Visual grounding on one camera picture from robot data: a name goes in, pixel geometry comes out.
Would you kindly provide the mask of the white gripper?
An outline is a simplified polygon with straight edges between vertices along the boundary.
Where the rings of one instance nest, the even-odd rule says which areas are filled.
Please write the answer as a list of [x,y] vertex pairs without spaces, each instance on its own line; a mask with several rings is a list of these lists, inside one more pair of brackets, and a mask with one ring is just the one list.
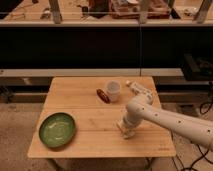
[[140,124],[140,118],[136,115],[127,113],[121,120],[121,129],[123,131],[132,130]]

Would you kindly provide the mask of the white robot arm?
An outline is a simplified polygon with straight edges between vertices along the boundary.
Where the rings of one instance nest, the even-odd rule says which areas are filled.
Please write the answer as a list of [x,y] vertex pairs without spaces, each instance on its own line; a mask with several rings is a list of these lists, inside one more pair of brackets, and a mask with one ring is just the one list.
[[134,129],[142,120],[147,120],[213,151],[211,121],[154,107],[149,98],[142,94],[136,95],[126,104],[126,111],[118,123],[125,138],[133,136]]

